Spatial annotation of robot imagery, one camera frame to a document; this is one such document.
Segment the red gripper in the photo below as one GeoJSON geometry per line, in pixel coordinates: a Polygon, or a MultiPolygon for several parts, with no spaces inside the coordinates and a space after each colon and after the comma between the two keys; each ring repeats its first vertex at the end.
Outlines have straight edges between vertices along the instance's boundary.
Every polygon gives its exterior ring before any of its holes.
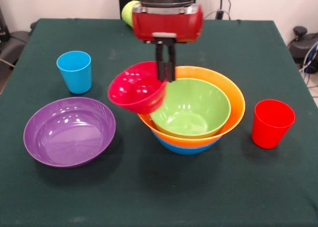
{"type": "MultiPolygon", "coordinates": [[[[167,80],[175,81],[175,41],[177,43],[194,42],[201,35],[203,26],[202,6],[192,4],[186,7],[145,7],[138,3],[132,10],[132,28],[136,37],[143,41],[156,38],[167,40],[168,62],[167,80]]],[[[158,80],[165,80],[163,61],[163,41],[156,40],[156,63],[158,80]]]]}

